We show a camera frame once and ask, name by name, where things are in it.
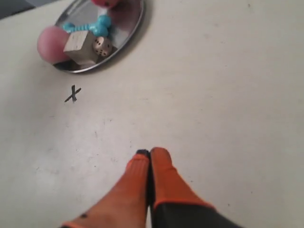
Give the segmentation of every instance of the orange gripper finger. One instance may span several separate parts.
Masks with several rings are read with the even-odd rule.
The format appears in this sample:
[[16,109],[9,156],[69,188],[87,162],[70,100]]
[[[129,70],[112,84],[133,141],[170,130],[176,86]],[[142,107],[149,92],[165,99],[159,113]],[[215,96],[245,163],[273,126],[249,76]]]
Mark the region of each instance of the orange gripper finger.
[[169,152],[155,147],[151,150],[151,163],[155,185],[154,209],[163,203],[201,205],[214,208],[199,198],[177,173]]
[[150,161],[147,155],[139,152],[129,161],[120,180],[99,202],[76,219],[65,222],[62,228],[144,228]]

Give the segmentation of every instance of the white surface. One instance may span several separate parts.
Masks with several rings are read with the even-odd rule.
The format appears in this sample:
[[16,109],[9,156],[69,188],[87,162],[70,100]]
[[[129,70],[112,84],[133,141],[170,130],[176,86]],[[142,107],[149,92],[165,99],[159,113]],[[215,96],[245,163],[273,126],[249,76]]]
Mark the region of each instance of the white surface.
[[304,226],[300,0],[155,0],[130,53],[82,76],[36,52],[68,3],[0,21],[0,227],[59,226],[156,145],[228,218]]

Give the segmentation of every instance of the tray rim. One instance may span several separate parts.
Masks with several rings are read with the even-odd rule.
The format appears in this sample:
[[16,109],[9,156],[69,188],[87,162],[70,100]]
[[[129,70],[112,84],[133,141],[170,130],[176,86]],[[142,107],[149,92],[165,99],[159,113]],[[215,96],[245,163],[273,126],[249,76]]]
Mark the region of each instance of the tray rim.
[[[73,5],[76,3],[76,2],[82,2],[82,1],[86,1],[86,0],[74,0],[62,13],[61,15],[59,16],[59,18],[57,19],[55,25],[58,26],[59,24],[59,20],[63,17],[63,15],[66,14],[66,12],[68,12],[70,10],[70,8],[73,7]],[[135,32],[138,30],[138,27],[140,25],[140,23],[142,22],[143,20],[143,16],[144,16],[144,13],[145,13],[145,0],[140,0],[140,15],[138,17],[138,20],[137,20],[137,23],[134,27],[134,29],[132,30],[132,32],[130,33],[129,37],[123,42],[123,44],[121,45],[120,48],[118,48],[112,55],[110,55],[108,58],[104,59],[103,61],[93,65],[93,66],[89,66],[89,67],[86,67],[86,68],[83,68],[83,69],[79,69],[79,70],[65,70],[65,69],[61,69],[59,67],[57,67],[56,65],[53,65],[56,69],[60,70],[60,71],[64,71],[64,72],[69,72],[69,73],[73,73],[73,74],[78,74],[78,73],[83,73],[83,72],[86,72],[86,71],[89,71],[89,70],[92,70],[92,69],[95,69],[105,63],[107,63],[109,60],[111,60],[113,57],[115,57],[128,43],[129,41],[131,40],[131,38],[134,36]]]

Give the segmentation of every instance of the pink foam ball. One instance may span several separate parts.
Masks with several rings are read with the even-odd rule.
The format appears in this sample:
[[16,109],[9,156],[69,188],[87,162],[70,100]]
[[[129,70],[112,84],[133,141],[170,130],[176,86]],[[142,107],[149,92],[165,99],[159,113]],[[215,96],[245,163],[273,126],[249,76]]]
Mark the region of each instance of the pink foam ball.
[[57,26],[45,28],[38,38],[37,50],[41,58],[51,64],[64,62],[70,59],[63,49],[69,34]]

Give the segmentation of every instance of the round tray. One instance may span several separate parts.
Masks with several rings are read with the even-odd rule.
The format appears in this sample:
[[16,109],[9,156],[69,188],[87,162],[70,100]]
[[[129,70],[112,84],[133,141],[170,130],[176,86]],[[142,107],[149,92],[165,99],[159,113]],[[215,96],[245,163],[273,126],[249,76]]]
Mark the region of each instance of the round tray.
[[113,44],[113,51],[108,57],[99,57],[97,64],[80,66],[73,60],[54,65],[59,70],[70,73],[81,73],[109,61],[113,58],[134,35],[144,15],[144,0],[122,0],[113,9],[104,9],[94,5],[90,0],[75,0],[61,14],[56,26],[61,27],[66,22],[83,25],[97,21],[98,16],[107,14],[112,19],[109,39]]

